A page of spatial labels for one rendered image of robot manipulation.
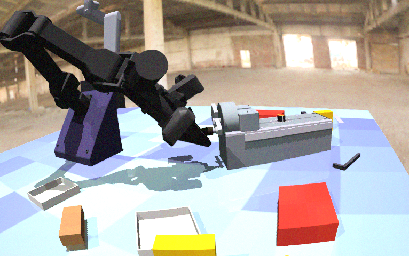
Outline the red block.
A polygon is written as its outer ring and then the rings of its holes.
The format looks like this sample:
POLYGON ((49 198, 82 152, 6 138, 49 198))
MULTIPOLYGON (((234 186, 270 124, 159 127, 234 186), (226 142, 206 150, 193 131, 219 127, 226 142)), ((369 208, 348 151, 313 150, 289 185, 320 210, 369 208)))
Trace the red block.
POLYGON ((279 186, 277 246, 334 241, 339 221, 325 182, 279 186))
POLYGON ((261 110, 257 109, 256 111, 259 112, 259 118, 270 118, 270 117, 277 117, 277 114, 285 114, 284 110, 261 110))

